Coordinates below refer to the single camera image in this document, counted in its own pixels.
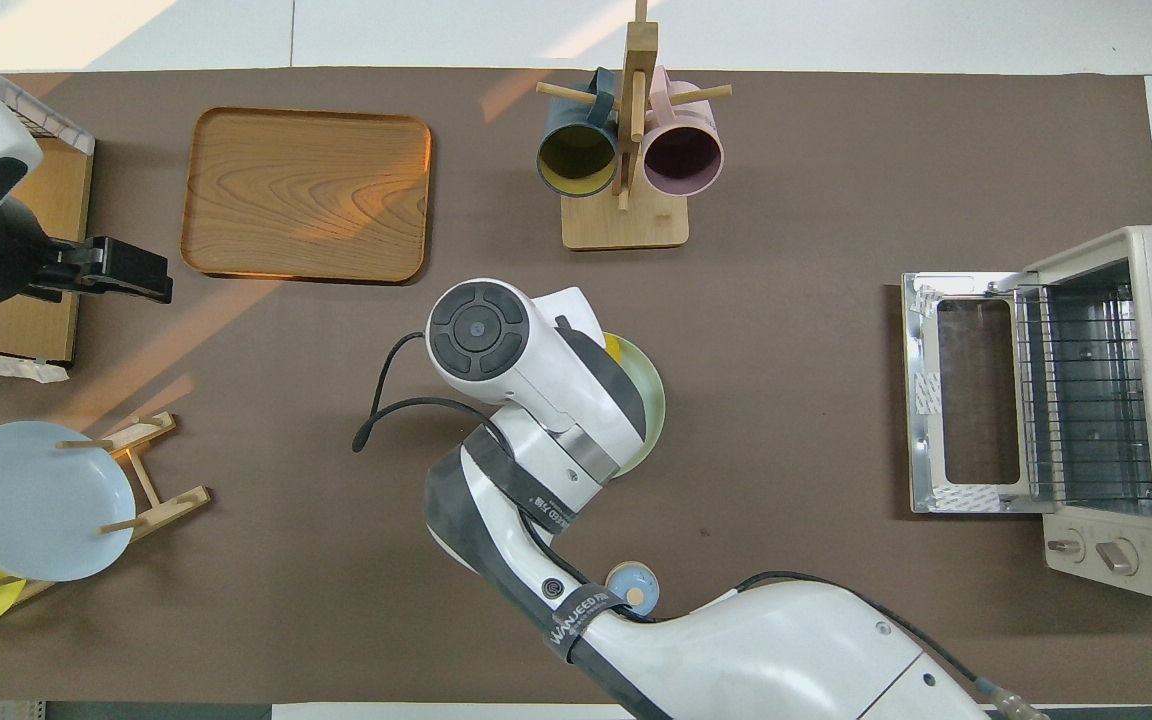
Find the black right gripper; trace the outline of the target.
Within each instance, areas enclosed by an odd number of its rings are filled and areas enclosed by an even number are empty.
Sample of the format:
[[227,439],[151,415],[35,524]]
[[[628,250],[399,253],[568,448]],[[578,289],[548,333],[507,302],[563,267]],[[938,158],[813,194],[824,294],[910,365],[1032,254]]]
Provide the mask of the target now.
[[108,236],[82,242],[47,238],[41,249],[44,265],[29,282],[33,300],[60,301],[63,293],[136,296],[156,304],[170,304],[174,279],[168,260]]

